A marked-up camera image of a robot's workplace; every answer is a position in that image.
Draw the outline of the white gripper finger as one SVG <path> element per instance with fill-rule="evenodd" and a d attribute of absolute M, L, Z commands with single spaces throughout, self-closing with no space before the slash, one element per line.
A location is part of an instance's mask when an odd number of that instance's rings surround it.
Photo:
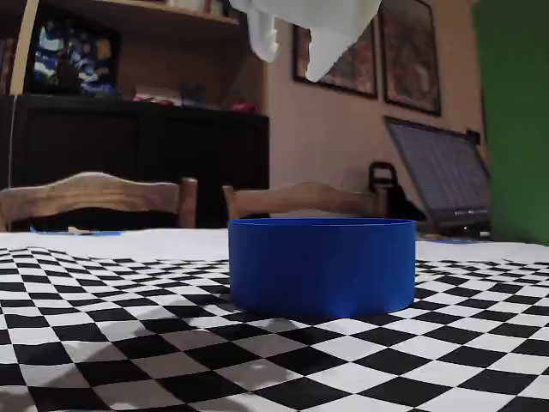
<path fill-rule="evenodd" d="M 305 77 L 318 82 L 357 42 L 380 5 L 380 0 L 275 1 L 274 15 L 310 31 Z"/>
<path fill-rule="evenodd" d="M 262 61 L 272 63 L 279 47 L 275 17 L 280 13 L 282 1 L 230 0 L 229 3 L 247 15 L 251 50 Z"/>

